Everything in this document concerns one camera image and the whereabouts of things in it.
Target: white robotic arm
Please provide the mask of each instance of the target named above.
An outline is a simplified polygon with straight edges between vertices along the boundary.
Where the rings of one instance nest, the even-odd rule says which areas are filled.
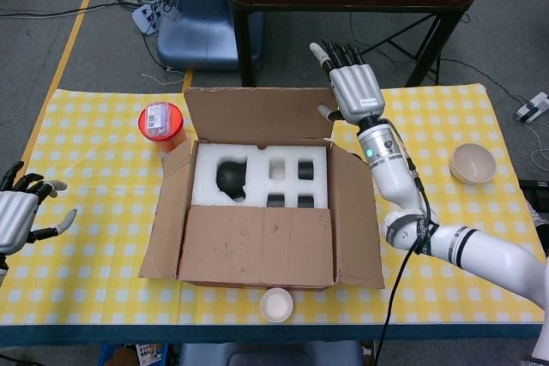
[[[370,66],[352,46],[323,43],[328,53],[317,44],[311,44],[311,51],[328,75],[340,109],[329,112],[319,107],[319,111],[328,120],[345,119],[359,126],[360,146],[379,194],[402,208],[382,224],[386,241],[398,249],[414,248],[447,261],[545,309],[546,270],[531,253],[465,225],[439,225],[436,215],[431,216],[404,142],[392,123],[381,119],[385,103]],[[549,326],[543,327],[534,356],[549,359]]]

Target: white bowl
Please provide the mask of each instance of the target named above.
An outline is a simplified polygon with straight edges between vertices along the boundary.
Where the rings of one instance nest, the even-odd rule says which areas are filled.
[[[259,309],[263,317],[268,321],[282,323],[292,314],[292,295],[280,287],[269,289],[263,293]]]
[[[449,160],[449,169],[464,183],[486,183],[496,174],[496,160],[484,146],[465,143],[455,149]]]

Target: open cardboard box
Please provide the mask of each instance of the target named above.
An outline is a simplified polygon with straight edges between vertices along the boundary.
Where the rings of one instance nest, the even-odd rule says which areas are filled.
[[[139,272],[195,285],[321,290],[336,283],[383,288],[370,170],[327,140],[329,89],[190,88],[185,100],[199,140],[167,154],[147,253]],[[190,204],[198,145],[322,146],[329,209]]]

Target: small white cup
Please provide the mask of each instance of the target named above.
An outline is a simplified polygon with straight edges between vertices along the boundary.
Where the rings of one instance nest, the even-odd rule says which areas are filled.
[[[259,303],[259,309],[267,321],[270,321],[271,323],[282,323],[292,314],[292,295],[280,287],[269,289],[263,293]]]

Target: yellow checkered tablecloth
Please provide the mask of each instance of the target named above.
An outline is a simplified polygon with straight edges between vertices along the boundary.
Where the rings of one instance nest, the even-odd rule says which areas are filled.
[[[385,90],[393,119],[419,167],[431,204],[445,224],[471,225],[543,259],[522,192],[486,90],[481,85]],[[61,237],[26,245],[10,256],[0,290],[0,324],[262,324],[262,290],[207,288],[137,273],[161,183],[160,153],[140,136],[142,108],[181,94],[135,95],[57,90],[29,171],[59,178],[69,190],[39,210],[36,228],[54,225],[72,207],[79,214]],[[355,128],[337,123],[335,141],[360,152]],[[448,169],[452,149],[477,141],[496,157],[498,174],[473,187]],[[378,220],[391,206],[377,198]],[[338,285],[293,292],[293,324],[383,323],[390,287],[404,252],[382,241],[385,290]],[[538,322],[532,303],[426,256],[414,256],[401,281],[392,322]]]

